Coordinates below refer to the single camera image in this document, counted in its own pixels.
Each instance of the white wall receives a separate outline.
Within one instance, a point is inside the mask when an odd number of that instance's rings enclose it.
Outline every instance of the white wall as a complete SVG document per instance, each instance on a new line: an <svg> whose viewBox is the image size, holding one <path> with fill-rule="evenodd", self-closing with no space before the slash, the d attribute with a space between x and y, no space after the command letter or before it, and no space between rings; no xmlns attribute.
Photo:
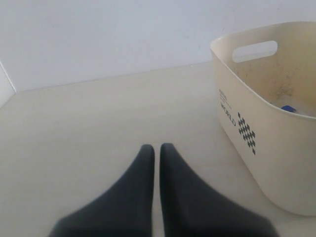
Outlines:
<svg viewBox="0 0 316 237"><path fill-rule="evenodd" d="M222 34L316 20L313 0L0 0L0 60L18 91L211 59Z"/></svg>

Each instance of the checkered pattern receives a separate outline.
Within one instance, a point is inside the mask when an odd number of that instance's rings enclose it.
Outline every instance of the checkered pattern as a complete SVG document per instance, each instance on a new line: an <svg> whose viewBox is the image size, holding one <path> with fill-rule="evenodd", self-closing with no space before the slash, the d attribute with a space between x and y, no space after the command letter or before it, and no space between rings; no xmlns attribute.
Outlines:
<svg viewBox="0 0 316 237"><path fill-rule="evenodd" d="M250 129L249 124L246 124L245 119L241 117L240 113L238 112L238 125L239 125L239 133L243 137L243 139L247 142L247 145L250 149L252 149L252 152L254 155L256 155L256 134L254 131Z"/></svg>

